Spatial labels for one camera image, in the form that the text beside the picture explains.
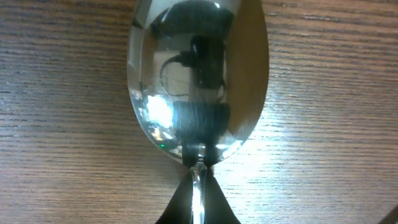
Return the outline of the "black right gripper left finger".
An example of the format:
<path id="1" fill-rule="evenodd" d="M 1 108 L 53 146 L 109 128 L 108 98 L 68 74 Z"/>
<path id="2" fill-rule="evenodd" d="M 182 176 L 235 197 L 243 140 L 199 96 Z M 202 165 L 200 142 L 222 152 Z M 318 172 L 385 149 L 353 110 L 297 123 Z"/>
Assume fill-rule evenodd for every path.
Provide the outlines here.
<path id="1" fill-rule="evenodd" d="M 192 175 L 187 172 L 166 209 L 155 224 L 190 224 L 192 212 Z"/>

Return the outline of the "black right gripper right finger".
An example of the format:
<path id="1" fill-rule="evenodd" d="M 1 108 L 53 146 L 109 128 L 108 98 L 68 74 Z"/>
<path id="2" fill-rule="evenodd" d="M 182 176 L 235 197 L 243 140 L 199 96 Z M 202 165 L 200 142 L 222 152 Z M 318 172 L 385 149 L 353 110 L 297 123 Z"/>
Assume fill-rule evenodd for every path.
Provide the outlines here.
<path id="1" fill-rule="evenodd" d="M 207 170 L 205 180 L 205 224 L 241 224 L 211 169 Z"/>

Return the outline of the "large silver spoon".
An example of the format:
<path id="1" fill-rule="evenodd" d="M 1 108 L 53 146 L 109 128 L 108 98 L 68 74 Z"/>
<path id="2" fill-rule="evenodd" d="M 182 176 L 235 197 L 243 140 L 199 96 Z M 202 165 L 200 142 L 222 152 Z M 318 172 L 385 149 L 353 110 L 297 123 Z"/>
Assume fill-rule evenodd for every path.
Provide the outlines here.
<path id="1" fill-rule="evenodd" d="M 207 170 L 249 139 L 268 80 L 260 1 L 136 2 L 127 54 L 131 103 L 150 141 L 192 175 L 190 223 L 205 223 Z"/>

